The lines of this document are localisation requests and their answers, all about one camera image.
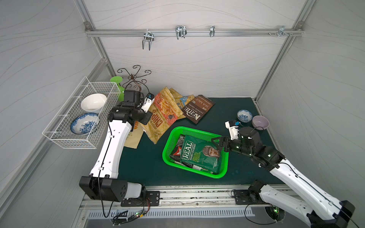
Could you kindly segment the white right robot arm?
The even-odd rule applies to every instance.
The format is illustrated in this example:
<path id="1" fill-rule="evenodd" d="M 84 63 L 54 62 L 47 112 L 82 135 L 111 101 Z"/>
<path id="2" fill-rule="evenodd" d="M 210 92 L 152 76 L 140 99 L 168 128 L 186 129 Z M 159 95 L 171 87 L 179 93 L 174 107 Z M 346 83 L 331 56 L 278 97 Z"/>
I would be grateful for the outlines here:
<path id="1" fill-rule="evenodd" d="M 261 181 L 249 187 L 248 198 L 261 200 L 302 220 L 311 228 L 346 228 L 351 222 L 355 206 L 326 193 L 297 170 L 285 156 L 262 143 L 259 132 L 251 127 L 228 126 L 229 137 L 211 140 L 218 149 L 246 155 L 260 168 L 280 179 L 301 199 L 278 192 Z"/>

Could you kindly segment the black red Krax chips bag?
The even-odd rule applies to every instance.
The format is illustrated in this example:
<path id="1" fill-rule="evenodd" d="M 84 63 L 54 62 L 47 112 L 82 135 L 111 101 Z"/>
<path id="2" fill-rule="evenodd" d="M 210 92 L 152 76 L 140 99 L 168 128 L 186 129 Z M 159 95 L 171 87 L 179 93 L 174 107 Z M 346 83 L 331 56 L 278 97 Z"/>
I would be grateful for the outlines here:
<path id="1" fill-rule="evenodd" d="M 183 147 L 184 140 L 185 140 L 185 135 L 180 135 L 179 139 L 176 143 L 176 146 L 174 147 L 173 151 L 169 155 L 169 158 L 172 159 L 174 162 L 180 162 L 181 150 Z"/>

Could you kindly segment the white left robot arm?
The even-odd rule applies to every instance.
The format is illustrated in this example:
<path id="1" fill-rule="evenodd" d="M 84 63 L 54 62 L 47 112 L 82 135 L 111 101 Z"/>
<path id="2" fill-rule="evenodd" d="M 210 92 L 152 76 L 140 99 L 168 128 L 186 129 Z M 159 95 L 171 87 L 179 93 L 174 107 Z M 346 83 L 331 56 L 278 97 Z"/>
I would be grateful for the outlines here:
<path id="1" fill-rule="evenodd" d="M 140 198 L 143 194 L 144 187 L 141 184 L 119 180 L 118 171 L 126 139 L 133 131 L 135 122 L 149 122 L 151 105 L 151 102 L 145 102 L 138 107 L 134 103 L 123 102 L 109 112 L 108 131 L 99 157 L 89 176 L 82 176 L 79 181 L 80 188 L 92 200 L 122 202 Z"/>

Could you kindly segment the tan kettle cooked chips bag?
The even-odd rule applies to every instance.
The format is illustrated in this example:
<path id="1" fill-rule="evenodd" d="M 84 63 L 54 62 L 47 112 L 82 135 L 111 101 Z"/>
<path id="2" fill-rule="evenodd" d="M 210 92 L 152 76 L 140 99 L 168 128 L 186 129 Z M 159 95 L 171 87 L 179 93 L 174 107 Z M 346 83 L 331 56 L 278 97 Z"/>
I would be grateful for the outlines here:
<path id="1" fill-rule="evenodd" d="M 157 144 L 162 135 L 183 114 L 167 87 L 155 96 L 149 112 L 152 113 L 149 122 L 141 126 L 154 144 Z"/>

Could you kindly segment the red white chips bag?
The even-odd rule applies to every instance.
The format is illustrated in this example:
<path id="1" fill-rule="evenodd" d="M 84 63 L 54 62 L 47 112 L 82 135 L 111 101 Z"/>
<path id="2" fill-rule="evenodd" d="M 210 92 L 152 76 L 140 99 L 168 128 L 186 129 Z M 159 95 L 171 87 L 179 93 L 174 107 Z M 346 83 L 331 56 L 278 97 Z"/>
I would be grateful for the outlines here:
<path id="1" fill-rule="evenodd" d="M 124 147 L 137 149 L 144 131 L 139 122 L 135 122 L 133 131 L 128 134 Z"/>

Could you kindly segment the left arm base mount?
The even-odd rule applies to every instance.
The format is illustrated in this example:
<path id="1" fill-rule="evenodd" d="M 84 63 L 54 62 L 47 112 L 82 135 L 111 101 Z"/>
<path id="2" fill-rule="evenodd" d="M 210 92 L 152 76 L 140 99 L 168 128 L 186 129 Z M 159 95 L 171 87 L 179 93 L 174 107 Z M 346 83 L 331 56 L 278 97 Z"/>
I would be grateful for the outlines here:
<path id="1" fill-rule="evenodd" d="M 160 191 L 143 191 L 139 198 L 128 198 L 121 202 L 122 207 L 157 207 L 160 204 Z"/>

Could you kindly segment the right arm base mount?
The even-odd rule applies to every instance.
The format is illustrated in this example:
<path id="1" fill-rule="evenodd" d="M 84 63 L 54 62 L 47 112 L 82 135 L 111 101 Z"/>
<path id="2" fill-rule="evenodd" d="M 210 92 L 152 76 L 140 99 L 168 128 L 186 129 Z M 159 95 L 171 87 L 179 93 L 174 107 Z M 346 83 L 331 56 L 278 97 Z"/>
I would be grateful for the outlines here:
<path id="1" fill-rule="evenodd" d="M 269 203 L 264 202 L 259 196 L 258 192 L 250 191 L 250 190 L 236 190 L 233 189 L 231 191 L 231 196 L 235 200 L 236 205 L 270 205 Z"/>

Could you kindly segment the green Real chips bag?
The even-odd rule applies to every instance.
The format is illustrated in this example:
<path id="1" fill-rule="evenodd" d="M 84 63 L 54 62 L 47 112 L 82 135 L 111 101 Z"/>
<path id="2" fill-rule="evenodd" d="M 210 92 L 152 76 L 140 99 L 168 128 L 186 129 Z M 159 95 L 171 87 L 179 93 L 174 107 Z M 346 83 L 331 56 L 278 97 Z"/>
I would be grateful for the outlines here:
<path id="1" fill-rule="evenodd" d="M 181 147 L 180 163 L 206 173 L 218 174 L 221 152 L 212 142 L 186 135 Z"/>

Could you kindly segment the brown Kettle sea salt bag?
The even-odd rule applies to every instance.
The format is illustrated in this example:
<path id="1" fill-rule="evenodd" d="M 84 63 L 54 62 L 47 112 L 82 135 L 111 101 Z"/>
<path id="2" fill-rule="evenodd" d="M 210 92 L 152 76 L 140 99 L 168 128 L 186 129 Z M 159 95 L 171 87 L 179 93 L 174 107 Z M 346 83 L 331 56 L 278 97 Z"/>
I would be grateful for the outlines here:
<path id="1" fill-rule="evenodd" d="M 198 124 L 214 105 L 215 102 L 211 99 L 198 95 L 182 109 L 182 112 L 186 118 Z"/>

